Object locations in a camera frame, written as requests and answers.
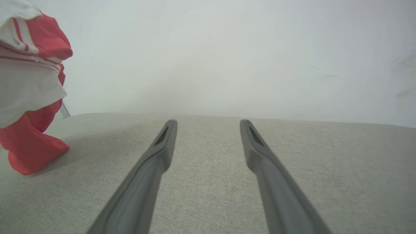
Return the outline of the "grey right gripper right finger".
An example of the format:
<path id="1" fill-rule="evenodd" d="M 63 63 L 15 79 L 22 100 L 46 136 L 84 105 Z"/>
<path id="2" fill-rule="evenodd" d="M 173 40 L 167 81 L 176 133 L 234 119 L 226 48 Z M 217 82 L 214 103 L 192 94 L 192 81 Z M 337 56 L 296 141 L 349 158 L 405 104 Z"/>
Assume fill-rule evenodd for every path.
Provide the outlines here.
<path id="1" fill-rule="evenodd" d="M 249 120 L 240 121 L 248 168 L 256 175 L 271 234 L 330 234 L 331 231 Z"/>

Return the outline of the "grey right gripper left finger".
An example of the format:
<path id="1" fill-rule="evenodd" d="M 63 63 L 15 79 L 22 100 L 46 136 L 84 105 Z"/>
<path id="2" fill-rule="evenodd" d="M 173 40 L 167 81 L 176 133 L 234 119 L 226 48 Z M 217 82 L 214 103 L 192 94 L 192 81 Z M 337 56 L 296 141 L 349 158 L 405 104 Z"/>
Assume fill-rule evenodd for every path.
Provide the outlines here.
<path id="1" fill-rule="evenodd" d="M 178 130 L 168 120 L 88 230 L 89 234 L 147 234 L 162 175 L 171 165 Z"/>

